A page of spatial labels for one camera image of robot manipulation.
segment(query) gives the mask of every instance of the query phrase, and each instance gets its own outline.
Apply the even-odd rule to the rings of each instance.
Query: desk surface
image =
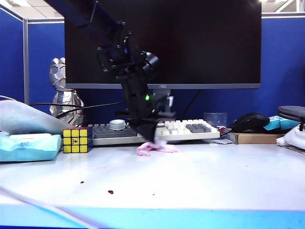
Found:
[[[0,181],[55,206],[305,210],[303,154],[276,145],[178,147],[149,157],[137,156],[135,146],[59,153],[53,161],[2,164]],[[0,202],[22,205],[5,196]]]

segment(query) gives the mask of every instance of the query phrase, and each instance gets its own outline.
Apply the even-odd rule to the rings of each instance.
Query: monitor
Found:
[[[161,63],[150,89],[258,88],[259,0],[100,0]],[[90,39],[65,22],[68,88],[121,88],[103,72]]]

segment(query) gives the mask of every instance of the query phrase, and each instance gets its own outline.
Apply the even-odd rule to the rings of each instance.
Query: white cable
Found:
[[[17,101],[16,99],[13,99],[13,98],[10,98],[10,97],[4,96],[4,95],[0,95],[0,97],[1,97],[1,98],[5,98],[5,99],[10,99],[10,100]]]
[[[38,200],[35,200],[35,199],[31,199],[29,197],[26,197],[26,196],[23,196],[19,193],[16,193],[16,192],[13,192],[5,187],[2,187],[0,186],[0,193],[2,194],[5,194],[13,199],[17,199],[17,200],[20,200],[24,203],[27,203],[27,204],[30,204],[30,205],[33,205],[37,208],[40,208],[40,209],[43,209],[45,211],[50,211],[56,215],[60,215],[72,222],[75,222],[81,226],[85,226],[86,228],[89,228],[89,229],[98,229],[99,227],[97,226],[94,226],[92,225],[91,223],[88,223],[88,222],[85,222],[84,220],[81,220],[75,216],[73,216],[71,213],[68,213],[62,209],[59,209],[58,207],[55,207],[55,206],[51,206],[51,205],[48,205],[48,204],[45,204],[43,202],[40,202]]]

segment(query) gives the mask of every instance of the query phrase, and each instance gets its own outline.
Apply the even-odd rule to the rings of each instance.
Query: cardboard box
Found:
[[[276,144],[284,134],[228,133],[227,138],[237,144]]]

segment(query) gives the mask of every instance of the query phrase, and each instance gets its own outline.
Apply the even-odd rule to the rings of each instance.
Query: blue tissue package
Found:
[[[281,129],[282,130],[295,128],[299,124],[300,124],[300,122],[290,120],[290,119],[281,118]]]
[[[2,135],[0,136],[0,161],[53,160],[60,148],[60,135]]]
[[[270,122],[264,126],[266,130],[273,130],[277,128],[281,128],[282,130],[295,128],[300,122],[293,121],[290,119],[282,118],[280,116],[271,116],[269,117]]]
[[[270,122],[264,126],[266,130],[273,130],[281,127],[281,117],[279,116],[271,116],[269,117]]]

